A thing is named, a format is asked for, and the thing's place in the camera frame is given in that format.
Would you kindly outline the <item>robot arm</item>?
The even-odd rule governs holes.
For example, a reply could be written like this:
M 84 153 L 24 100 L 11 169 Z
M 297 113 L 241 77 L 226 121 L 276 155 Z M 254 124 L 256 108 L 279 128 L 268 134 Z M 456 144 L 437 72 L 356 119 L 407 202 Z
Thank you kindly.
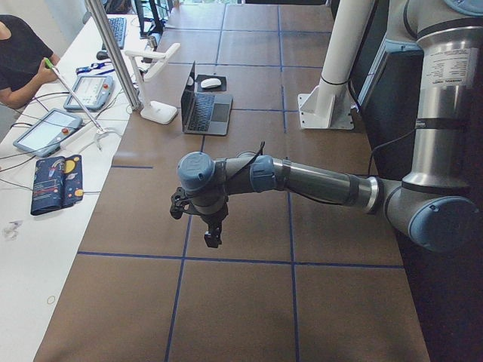
M 371 146 L 362 121 L 353 131 L 304 130 L 296 112 L 296 96 L 315 84 L 331 27 L 331 11 L 323 6 L 228 6 L 213 71 L 227 77 L 234 108 L 227 135 L 205 137 L 203 150 L 229 158 L 263 148 L 277 158 L 365 173 Z M 188 257 L 397 264 L 401 247 L 424 254 L 381 213 L 278 191 L 234 195 L 228 206 L 217 248 L 206 245 L 202 220 L 191 219 Z

